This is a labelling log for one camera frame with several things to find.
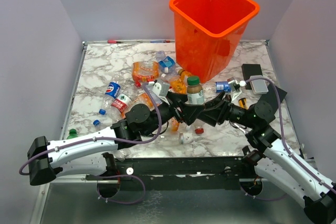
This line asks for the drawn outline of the red cap clear bottle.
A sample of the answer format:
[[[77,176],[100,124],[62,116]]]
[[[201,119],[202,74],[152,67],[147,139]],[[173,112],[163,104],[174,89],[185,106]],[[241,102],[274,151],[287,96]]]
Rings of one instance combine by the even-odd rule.
[[[193,125],[196,135],[201,135],[204,133],[204,122],[202,122],[201,120],[196,120]]]

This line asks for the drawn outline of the green cap coffee bottle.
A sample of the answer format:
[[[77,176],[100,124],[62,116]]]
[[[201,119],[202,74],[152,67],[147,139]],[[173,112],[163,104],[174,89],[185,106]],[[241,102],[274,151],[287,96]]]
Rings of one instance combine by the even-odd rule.
[[[190,76],[187,78],[186,93],[189,104],[202,105],[205,103],[203,87],[200,84],[198,76]]]

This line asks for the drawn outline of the blue label slim bottle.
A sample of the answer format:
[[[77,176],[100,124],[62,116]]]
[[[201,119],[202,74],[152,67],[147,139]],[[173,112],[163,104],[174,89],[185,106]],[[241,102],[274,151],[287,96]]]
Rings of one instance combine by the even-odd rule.
[[[230,87],[230,84],[227,81],[216,81],[216,82],[207,82],[203,84],[203,89],[206,92],[212,92],[212,93],[231,93],[232,88]]]

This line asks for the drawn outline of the large orange label bottle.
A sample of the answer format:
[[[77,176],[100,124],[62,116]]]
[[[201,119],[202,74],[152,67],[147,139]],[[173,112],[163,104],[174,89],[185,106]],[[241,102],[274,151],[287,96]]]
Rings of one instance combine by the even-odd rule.
[[[175,93],[186,94],[187,86],[180,76],[170,77],[168,82]]]

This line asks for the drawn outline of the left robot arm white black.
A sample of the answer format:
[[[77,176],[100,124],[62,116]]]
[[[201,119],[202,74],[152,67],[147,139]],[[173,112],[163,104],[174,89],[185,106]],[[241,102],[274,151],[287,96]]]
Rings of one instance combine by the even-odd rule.
[[[116,166],[109,162],[91,162],[79,168],[74,161],[93,154],[106,153],[144,144],[141,139],[148,136],[154,141],[164,123],[171,118],[188,125],[206,109],[204,104],[191,104],[184,94],[169,92],[160,105],[151,110],[148,105],[138,103],[125,114],[125,118],[97,132],[71,139],[48,141],[45,136],[33,140],[28,152],[29,183],[32,186],[47,184],[57,177],[73,174],[89,174],[110,179]]]

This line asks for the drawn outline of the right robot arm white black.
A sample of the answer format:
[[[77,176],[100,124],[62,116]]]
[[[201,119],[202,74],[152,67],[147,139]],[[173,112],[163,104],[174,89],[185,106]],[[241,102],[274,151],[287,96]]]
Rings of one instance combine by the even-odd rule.
[[[212,126],[231,121],[249,128],[245,136],[254,151],[241,164],[242,173],[246,177],[257,174],[281,188],[313,223],[335,221],[335,182],[308,164],[270,126],[275,115],[267,102],[243,109],[222,99],[213,106],[203,106],[198,119]]]

